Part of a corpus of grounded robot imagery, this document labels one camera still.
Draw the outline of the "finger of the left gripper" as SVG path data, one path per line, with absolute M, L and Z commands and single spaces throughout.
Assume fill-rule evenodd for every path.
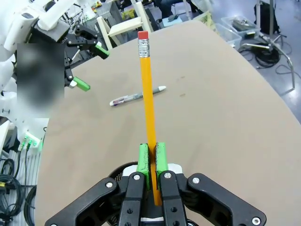
M 74 30 L 75 38 L 68 38 L 68 47 L 77 47 L 79 50 L 86 50 L 94 56 L 99 56 L 106 59 L 110 53 L 102 47 L 101 42 L 98 41 L 98 35 L 91 29 L 79 24 Z
M 70 67 L 70 60 L 67 56 L 64 57 L 64 86 L 69 88 L 78 87 L 82 91 L 89 91 L 90 85 L 78 77 L 74 77 Z

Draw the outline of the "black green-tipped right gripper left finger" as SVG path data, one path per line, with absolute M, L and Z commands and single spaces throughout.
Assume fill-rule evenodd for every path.
M 103 178 L 45 222 L 47 226 L 101 226 L 119 215 L 119 226 L 138 226 L 149 180 L 149 148 L 139 145 L 138 171 L 120 181 Z

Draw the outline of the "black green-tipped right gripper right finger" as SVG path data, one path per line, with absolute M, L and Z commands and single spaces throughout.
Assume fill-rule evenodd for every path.
M 186 178 L 168 168 L 165 143 L 156 144 L 156 174 L 166 226 L 195 226 L 186 209 L 215 226 L 263 226 L 266 215 L 209 177 L 194 173 Z

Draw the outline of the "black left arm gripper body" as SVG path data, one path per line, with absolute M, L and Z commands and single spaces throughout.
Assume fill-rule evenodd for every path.
M 70 26 L 61 20 L 49 31 L 41 29 L 36 22 L 31 29 L 30 43 L 61 43 L 69 29 Z

